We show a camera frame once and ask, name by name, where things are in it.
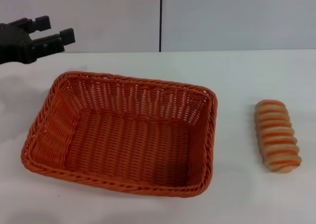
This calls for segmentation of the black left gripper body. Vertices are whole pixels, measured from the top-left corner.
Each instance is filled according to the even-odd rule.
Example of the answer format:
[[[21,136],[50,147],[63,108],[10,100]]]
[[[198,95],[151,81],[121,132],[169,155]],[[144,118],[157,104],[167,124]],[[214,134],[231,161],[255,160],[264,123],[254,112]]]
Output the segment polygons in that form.
[[[37,60],[32,40],[24,29],[0,24],[0,64],[18,62],[31,64]]]

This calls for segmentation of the orange woven plastic basket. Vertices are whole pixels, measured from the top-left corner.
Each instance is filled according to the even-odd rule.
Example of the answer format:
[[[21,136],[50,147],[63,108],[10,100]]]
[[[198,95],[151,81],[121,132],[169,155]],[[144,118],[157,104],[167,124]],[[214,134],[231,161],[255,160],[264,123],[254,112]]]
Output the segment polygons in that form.
[[[66,72],[50,88],[21,161],[87,186],[194,197],[212,179],[217,105],[202,86]]]

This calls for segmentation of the striped orange cream bread roll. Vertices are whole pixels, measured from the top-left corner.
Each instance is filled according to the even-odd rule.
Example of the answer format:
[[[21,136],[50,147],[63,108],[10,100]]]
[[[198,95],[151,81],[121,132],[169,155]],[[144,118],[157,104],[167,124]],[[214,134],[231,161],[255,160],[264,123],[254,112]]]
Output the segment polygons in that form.
[[[297,139],[284,103],[262,100],[255,106],[258,147],[265,167],[276,173],[289,173],[301,165]]]

